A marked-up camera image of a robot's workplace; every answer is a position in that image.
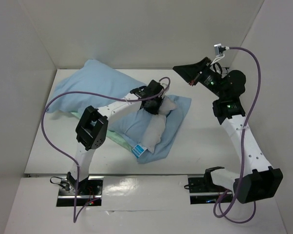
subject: table surface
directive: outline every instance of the table surface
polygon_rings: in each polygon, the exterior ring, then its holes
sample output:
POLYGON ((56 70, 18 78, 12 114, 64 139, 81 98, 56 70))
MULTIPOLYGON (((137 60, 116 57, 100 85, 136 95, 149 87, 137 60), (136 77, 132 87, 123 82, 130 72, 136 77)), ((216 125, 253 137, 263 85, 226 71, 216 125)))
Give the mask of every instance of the table surface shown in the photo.
MULTIPOLYGON (((48 177, 22 178, 5 234, 286 234, 274 198, 258 201, 249 223, 233 224, 214 217, 213 204, 191 205, 186 183, 185 175, 104 177, 102 206, 74 224, 72 207, 55 206, 59 188, 48 177)), ((252 211, 237 202, 228 216, 245 220, 252 211)))
MULTIPOLYGON (((51 89, 76 70, 57 71, 51 89)), ((171 78, 170 90, 174 94, 192 98, 190 110, 184 119, 167 158, 138 164, 135 156, 110 139, 96 150, 90 174, 105 175, 175 175, 203 174, 206 168, 223 166, 238 172, 240 162, 233 144, 213 115, 212 102, 217 97, 202 85, 189 86, 173 70, 119 69, 137 80, 149 83, 152 79, 171 78)), ((47 114, 45 128, 51 141, 65 152, 75 155, 75 128, 78 119, 71 114, 47 114)), ((26 174, 66 174, 72 161, 54 150, 44 139, 39 127, 25 169, 26 174)))

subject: robotic arm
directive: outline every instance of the robotic arm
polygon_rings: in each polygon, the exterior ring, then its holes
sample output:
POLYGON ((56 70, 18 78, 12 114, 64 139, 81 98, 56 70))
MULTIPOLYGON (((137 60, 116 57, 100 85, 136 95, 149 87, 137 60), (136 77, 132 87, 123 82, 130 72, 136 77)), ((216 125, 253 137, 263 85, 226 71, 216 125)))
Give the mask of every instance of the robotic arm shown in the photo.
MULTIPOLYGON (((106 139, 109 124, 121 119, 129 113, 145 109, 149 113, 158 114, 159 108, 163 102, 165 92, 159 96, 146 100, 149 97, 156 96, 164 87, 154 80, 148 86, 142 86, 130 91, 123 99, 127 101, 116 101, 110 105, 98 109, 89 106, 85 109, 77 127, 77 150, 75 160, 79 164, 78 192, 82 192, 87 185, 89 177, 89 166, 93 154, 106 139)), ((73 163, 72 168, 67 173, 67 180, 75 188, 77 180, 77 165, 73 163)))
MULTIPOLYGON (((273 197, 282 181, 280 169, 274 169, 260 150, 248 124, 244 126, 246 115, 239 100, 245 92, 246 76, 238 70, 229 72, 225 77, 210 69, 211 65, 224 57, 226 50, 221 44, 215 45, 216 59, 212 62, 205 57, 202 61, 175 66, 177 72, 191 86, 198 82, 218 96, 213 102, 213 112, 219 124, 231 138, 239 159, 242 162, 241 140, 244 135, 244 174, 237 194, 240 203, 248 203, 273 197)), ((232 193, 237 191, 240 175, 230 172, 223 167, 209 168, 205 171, 204 179, 208 187, 222 186, 232 193)))

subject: clothing tag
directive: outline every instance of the clothing tag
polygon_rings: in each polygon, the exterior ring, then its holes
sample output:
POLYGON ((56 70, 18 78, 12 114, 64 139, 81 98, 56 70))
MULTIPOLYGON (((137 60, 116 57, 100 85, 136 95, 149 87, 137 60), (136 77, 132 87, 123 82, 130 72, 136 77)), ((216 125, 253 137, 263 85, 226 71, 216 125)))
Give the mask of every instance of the clothing tag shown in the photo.
POLYGON ((136 158, 139 158, 141 154, 143 154, 147 150, 146 147, 143 147, 140 144, 137 144, 131 151, 136 156, 136 158))

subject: gray wall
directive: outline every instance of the gray wall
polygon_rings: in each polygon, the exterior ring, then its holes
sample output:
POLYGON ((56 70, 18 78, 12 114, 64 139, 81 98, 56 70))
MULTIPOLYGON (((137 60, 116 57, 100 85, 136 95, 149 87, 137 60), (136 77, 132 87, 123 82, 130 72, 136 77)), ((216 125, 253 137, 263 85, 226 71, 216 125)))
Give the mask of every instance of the gray wall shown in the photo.
MULTIPOLYGON (((261 64, 261 93, 250 125, 265 156, 283 171, 276 200, 287 232, 293 234, 293 0, 265 0, 242 46, 261 64)), ((255 63, 238 52, 232 69, 247 76, 241 100, 248 110, 256 93, 255 63)))
POLYGON ((0 233, 29 157, 55 66, 16 0, 0 0, 0 233))
MULTIPOLYGON (((241 45, 263 0, 20 0, 57 68, 171 68, 241 45)), ((229 66, 234 54, 222 62, 229 66)))

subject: light blue fabric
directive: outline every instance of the light blue fabric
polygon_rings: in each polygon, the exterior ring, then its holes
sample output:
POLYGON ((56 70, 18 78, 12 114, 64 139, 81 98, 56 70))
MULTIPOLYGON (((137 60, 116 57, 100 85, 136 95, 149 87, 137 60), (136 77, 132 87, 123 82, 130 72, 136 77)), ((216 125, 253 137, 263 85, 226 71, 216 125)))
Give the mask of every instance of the light blue fabric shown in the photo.
MULTIPOLYGON (((161 142, 155 146, 154 153, 152 154, 150 151, 146 150, 137 159, 139 163, 148 163, 167 157, 176 138, 177 131, 190 108, 190 98, 179 97, 175 95, 169 95, 168 97, 172 101, 174 101, 178 107, 167 115, 165 131, 162 135, 161 142)), ((137 133, 139 132, 136 131, 136 128, 137 127, 135 126, 135 124, 133 124, 132 128, 128 128, 127 133, 119 133, 132 147, 139 143, 138 141, 133 140, 134 138, 132 137, 134 135, 137 135, 137 133)))
MULTIPOLYGON (((99 93, 115 98, 123 98, 130 90, 143 86, 139 82, 121 72, 118 72, 105 64, 96 60, 88 60, 85 66, 75 72, 69 78, 61 81, 55 88, 51 99, 59 94, 69 91, 86 91, 99 93)), ((161 142, 155 147, 152 154, 149 151, 144 152, 137 159, 140 163, 148 163, 167 157, 173 144, 176 132, 183 119, 185 118, 191 99, 175 95, 168 96, 177 104, 177 108, 171 111, 166 120, 166 129, 162 135, 161 142)), ((56 100, 48 109, 48 113, 56 110, 63 112, 78 112, 81 116, 86 107, 106 106, 114 102, 106 98, 91 96, 85 94, 69 94, 56 100)), ((109 126, 109 130, 121 135, 132 147, 140 143, 144 132, 151 120, 151 114, 145 110, 139 110, 135 113, 123 117, 109 126)))
MULTIPOLYGON (((145 84, 97 60, 88 60, 82 69, 57 84, 51 99, 68 91, 86 91, 123 98, 132 89, 143 85, 145 84)), ((96 108, 109 105, 112 102, 114 100, 98 96, 69 94, 57 99, 47 112, 61 110, 63 112, 78 112, 82 115, 86 107, 90 105, 96 108)))

